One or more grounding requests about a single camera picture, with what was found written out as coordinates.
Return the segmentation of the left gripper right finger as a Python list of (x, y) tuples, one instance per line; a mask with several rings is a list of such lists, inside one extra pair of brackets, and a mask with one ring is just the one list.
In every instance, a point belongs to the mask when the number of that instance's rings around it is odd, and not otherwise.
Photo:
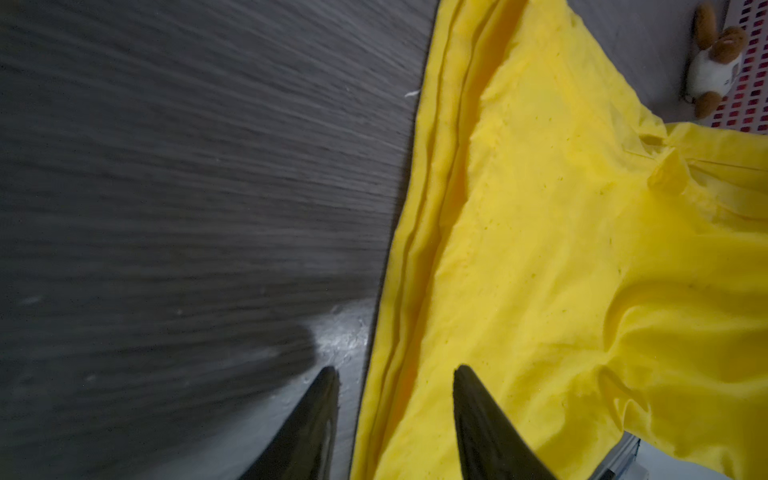
[(454, 423), (464, 479), (552, 479), (477, 374), (459, 366), (453, 378)]

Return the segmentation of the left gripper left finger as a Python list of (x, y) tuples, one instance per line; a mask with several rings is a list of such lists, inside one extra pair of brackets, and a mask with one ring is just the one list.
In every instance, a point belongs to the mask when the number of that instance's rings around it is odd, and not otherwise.
[(335, 443), (340, 379), (322, 368), (243, 479), (328, 479)]

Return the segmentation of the yellow shorts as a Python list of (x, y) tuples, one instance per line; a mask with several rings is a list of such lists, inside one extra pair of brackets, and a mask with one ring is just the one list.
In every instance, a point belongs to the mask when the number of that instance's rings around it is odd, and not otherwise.
[(561, 479), (767, 475), (767, 139), (666, 124), (563, 1), (439, 5), (355, 479), (457, 479), (471, 366)]

